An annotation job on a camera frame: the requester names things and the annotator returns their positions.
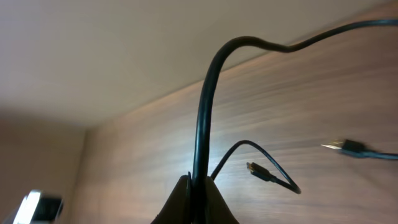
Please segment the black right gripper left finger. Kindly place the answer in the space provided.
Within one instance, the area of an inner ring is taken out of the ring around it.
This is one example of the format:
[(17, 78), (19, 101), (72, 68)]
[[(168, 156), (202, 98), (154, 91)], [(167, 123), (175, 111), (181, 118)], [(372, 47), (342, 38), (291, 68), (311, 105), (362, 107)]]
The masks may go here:
[(151, 224), (190, 224), (191, 174), (182, 175)]

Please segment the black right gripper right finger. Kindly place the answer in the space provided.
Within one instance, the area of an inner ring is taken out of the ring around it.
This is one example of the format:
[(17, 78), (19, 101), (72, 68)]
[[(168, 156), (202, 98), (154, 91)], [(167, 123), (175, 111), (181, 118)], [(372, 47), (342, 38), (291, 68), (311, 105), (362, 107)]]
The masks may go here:
[(211, 177), (205, 180), (205, 223), (239, 224)]

